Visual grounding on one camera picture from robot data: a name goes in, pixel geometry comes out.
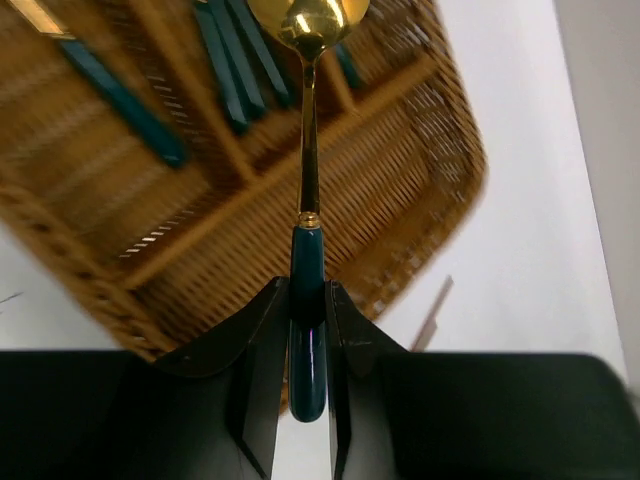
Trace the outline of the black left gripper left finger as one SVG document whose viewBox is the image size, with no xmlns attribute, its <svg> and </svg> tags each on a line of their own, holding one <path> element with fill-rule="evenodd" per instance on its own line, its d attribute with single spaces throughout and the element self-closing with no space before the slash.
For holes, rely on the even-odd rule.
<svg viewBox="0 0 640 480">
<path fill-rule="evenodd" d="M 287 279 L 147 362 L 116 350 L 1 355 L 5 479 L 268 479 Z"/>
</svg>

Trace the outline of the gold fork green handle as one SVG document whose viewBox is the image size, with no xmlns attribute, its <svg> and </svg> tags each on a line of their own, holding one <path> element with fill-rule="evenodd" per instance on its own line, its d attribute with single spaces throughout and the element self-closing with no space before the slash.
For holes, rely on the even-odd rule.
<svg viewBox="0 0 640 480">
<path fill-rule="evenodd" d="M 363 81 L 344 43 L 336 45 L 334 51 L 348 86 L 351 89 L 360 89 L 363 86 Z"/>
</svg>

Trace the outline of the wicker cutlery tray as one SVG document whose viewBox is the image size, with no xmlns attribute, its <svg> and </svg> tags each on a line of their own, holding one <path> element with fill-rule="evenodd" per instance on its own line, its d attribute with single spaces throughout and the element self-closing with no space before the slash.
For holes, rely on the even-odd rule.
<svg viewBox="0 0 640 480">
<path fill-rule="evenodd" d="M 237 135 L 193 1 L 39 1 L 178 136 L 172 168 L 10 4 L 1 5 L 1 217 L 124 348 L 152 359 L 289 269 L 301 65 L 261 30 L 282 107 L 231 8 L 267 111 Z M 464 223 L 486 160 L 433 1 L 374 1 L 317 71 L 326 271 L 376 318 Z"/>
</svg>

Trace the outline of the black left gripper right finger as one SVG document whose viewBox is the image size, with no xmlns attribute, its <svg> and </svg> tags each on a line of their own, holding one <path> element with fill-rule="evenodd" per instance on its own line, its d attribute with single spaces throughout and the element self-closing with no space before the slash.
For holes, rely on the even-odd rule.
<svg viewBox="0 0 640 480">
<path fill-rule="evenodd" d="M 412 353 L 325 287 L 336 479 L 635 479 L 639 421 L 602 360 Z"/>
</svg>

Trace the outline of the gold spoon green handle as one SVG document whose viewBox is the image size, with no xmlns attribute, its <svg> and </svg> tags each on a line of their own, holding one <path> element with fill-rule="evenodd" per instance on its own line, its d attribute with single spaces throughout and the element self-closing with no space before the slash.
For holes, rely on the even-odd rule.
<svg viewBox="0 0 640 480">
<path fill-rule="evenodd" d="M 268 34 L 293 50 L 302 65 L 298 213 L 289 276 L 288 401 L 293 417 L 316 421 L 327 390 L 324 322 L 325 261 L 320 216 L 316 71 L 319 59 L 365 17 L 367 1 L 251 1 Z"/>
<path fill-rule="evenodd" d="M 39 1 L 9 4 L 42 36 L 54 41 L 68 62 L 83 75 L 139 138 L 168 166 L 179 168 L 187 159 L 186 148 L 110 68 Z"/>
</svg>

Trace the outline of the gold knife green handle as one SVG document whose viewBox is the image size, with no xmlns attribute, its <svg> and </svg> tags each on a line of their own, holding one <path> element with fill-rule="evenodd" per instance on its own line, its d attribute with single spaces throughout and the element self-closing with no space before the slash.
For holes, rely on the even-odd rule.
<svg viewBox="0 0 640 480">
<path fill-rule="evenodd" d="M 211 1 L 210 9 L 228 54 L 235 87 L 244 113 L 250 120 L 257 120 L 266 113 L 267 108 L 230 10 L 224 1 Z"/>
<path fill-rule="evenodd" d="M 284 108 L 291 107 L 293 96 L 286 77 L 282 74 L 246 2 L 230 0 L 227 4 L 239 21 L 252 51 L 263 67 L 278 103 Z"/>
<path fill-rule="evenodd" d="M 249 129 L 250 120 L 244 107 L 241 83 L 235 74 L 231 56 L 209 3 L 193 1 L 192 5 L 202 41 L 216 77 L 220 105 L 230 128 L 235 134 L 242 135 Z"/>
</svg>

